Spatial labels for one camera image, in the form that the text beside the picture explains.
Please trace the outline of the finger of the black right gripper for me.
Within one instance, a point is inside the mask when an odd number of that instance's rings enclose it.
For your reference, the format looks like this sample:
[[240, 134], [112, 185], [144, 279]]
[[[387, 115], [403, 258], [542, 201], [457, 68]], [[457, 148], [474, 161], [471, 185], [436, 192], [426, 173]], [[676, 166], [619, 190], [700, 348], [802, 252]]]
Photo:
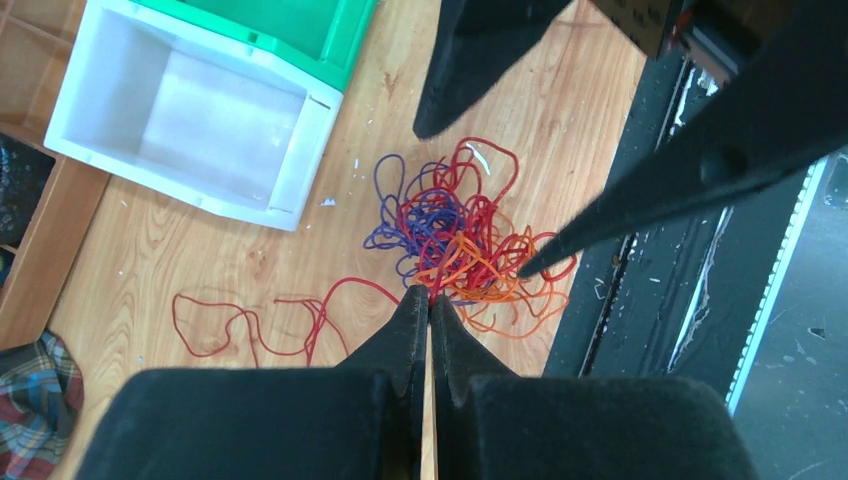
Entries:
[[443, 0], [412, 130], [427, 140], [474, 106], [543, 37], [567, 0]]

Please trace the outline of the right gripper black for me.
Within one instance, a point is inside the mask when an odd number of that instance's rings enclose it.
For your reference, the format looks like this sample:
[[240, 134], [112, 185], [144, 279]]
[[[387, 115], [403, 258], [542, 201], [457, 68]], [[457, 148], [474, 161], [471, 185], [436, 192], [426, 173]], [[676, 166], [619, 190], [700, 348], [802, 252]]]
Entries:
[[735, 77], [606, 186], [521, 277], [619, 234], [729, 205], [846, 146], [846, 2], [802, 1], [796, 10], [793, 0], [593, 4], [647, 57], [680, 50], [718, 83]]

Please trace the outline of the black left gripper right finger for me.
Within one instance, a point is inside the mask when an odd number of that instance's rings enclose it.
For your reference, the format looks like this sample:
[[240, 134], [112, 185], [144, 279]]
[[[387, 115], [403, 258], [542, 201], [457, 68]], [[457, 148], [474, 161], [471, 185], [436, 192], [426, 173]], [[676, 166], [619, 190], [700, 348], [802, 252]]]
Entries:
[[430, 307], [441, 479], [753, 479], [722, 399], [686, 378], [522, 377]]

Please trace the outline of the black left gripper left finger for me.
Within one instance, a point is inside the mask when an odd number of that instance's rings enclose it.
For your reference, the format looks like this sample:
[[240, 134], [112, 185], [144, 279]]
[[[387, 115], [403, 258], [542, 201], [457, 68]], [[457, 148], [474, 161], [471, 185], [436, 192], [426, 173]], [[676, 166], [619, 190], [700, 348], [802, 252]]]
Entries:
[[334, 367], [150, 369], [112, 400], [81, 479], [416, 479], [428, 293]]

